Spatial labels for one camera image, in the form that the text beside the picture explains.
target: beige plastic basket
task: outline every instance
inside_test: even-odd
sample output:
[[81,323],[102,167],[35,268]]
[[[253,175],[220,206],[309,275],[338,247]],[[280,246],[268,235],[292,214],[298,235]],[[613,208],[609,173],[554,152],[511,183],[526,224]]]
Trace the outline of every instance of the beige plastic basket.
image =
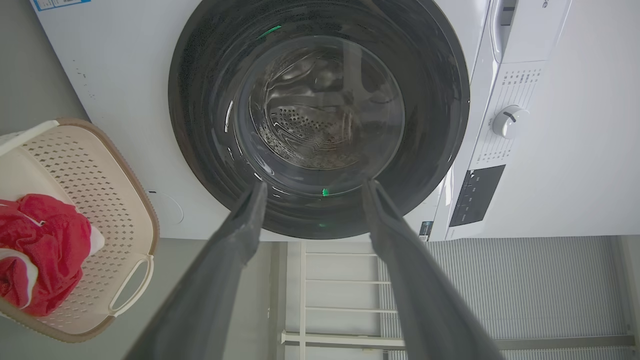
[[[0,298],[0,313],[44,335],[86,341],[102,332],[146,290],[158,237],[156,214],[135,175],[109,138],[89,122],[58,119],[0,136],[0,199],[42,193],[76,206],[105,238],[87,258],[83,278],[50,316],[33,318]],[[131,275],[143,282],[115,307]]]

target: red towel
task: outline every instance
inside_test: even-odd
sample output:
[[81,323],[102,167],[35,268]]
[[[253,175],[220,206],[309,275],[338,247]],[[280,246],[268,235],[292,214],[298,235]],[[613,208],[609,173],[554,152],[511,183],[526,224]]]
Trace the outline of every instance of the red towel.
[[[82,278],[90,236],[89,221],[74,206],[50,196],[29,194],[17,202],[0,200],[0,248],[27,255],[38,268],[31,302],[23,311],[47,316],[60,306]],[[20,295],[26,288],[24,274],[17,258],[0,260],[0,296],[16,307],[26,304]]]

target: control panel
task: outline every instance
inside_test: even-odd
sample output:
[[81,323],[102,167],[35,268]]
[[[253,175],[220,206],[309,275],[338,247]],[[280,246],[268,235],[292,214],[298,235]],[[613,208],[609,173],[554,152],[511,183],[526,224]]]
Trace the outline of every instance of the control panel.
[[484,219],[503,171],[504,165],[467,171],[449,226],[471,224]]
[[[507,138],[499,135],[494,131],[494,122],[505,116],[506,108],[517,106],[523,110],[527,109],[538,80],[542,77],[545,63],[545,61],[534,61],[507,63],[500,66],[470,164],[471,169],[496,167],[510,160],[517,141],[516,136]],[[522,127],[523,122],[528,120],[522,119],[521,124],[516,125]]]

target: front-loading washing machine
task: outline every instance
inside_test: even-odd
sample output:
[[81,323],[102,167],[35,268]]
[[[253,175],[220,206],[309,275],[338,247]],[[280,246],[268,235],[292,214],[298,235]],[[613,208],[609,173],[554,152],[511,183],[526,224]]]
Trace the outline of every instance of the front-loading washing machine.
[[481,230],[570,1],[33,5],[162,237],[208,238],[265,181],[261,240],[368,241],[368,178],[431,240]]

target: sticker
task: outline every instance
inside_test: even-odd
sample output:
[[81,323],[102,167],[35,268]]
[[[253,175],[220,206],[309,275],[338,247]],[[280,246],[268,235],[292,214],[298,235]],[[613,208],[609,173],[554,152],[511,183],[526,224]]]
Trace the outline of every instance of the sticker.
[[89,3],[90,1],[91,0],[33,0],[33,3],[36,4],[36,9],[41,12],[43,10],[61,8],[63,6]]
[[433,227],[433,221],[423,221],[422,226],[420,226],[420,232],[418,233],[418,237],[420,240],[427,242],[429,241],[429,235],[431,235],[431,228]]

